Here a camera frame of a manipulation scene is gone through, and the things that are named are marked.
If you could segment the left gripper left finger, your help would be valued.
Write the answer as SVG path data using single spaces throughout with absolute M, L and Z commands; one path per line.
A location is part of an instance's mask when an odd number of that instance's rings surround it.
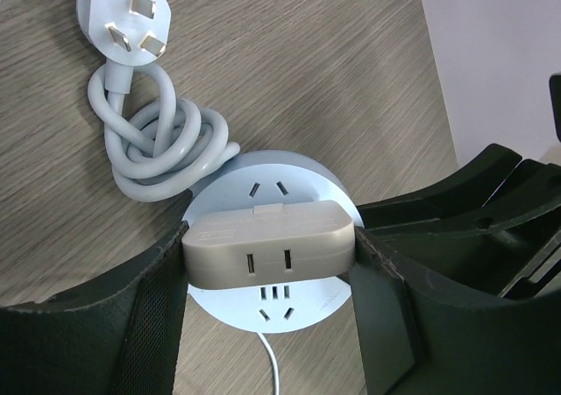
M 3 217 L 2 393 L 173 391 L 190 200 L 96 195 Z

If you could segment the round blue socket base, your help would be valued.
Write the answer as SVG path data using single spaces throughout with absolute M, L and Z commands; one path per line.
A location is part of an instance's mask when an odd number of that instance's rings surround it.
M 190 227 L 209 213 L 311 201 L 334 201 L 355 227 L 362 222 L 342 182 L 319 162 L 294 152 L 249 152 L 195 186 L 184 219 Z M 307 328 L 334 314 L 351 295 L 343 274 L 225 290 L 203 290 L 188 280 L 188 290 L 207 313 L 227 325 L 281 334 Z

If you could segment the small white plug adapter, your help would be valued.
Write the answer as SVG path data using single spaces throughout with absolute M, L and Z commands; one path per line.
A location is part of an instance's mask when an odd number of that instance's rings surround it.
M 324 279 L 350 270 L 355 224 L 334 201 L 262 205 L 204 215 L 181 244 L 203 290 Z

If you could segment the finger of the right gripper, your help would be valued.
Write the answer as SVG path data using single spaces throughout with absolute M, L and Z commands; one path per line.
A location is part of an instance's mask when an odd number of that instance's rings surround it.
M 506 299 L 536 297 L 560 272 L 560 167 L 525 159 L 481 208 L 366 230 L 464 286 Z
M 408 194 L 358 206 L 367 229 L 443 220 L 481 208 L 522 161 L 507 147 L 488 145 L 452 175 Z

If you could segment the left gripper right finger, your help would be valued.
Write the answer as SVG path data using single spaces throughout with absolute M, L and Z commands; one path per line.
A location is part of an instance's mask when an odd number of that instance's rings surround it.
M 369 393 L 559 393 L 559 292 L 483 293 L 364 229 L 356 257 L 350 283 Z

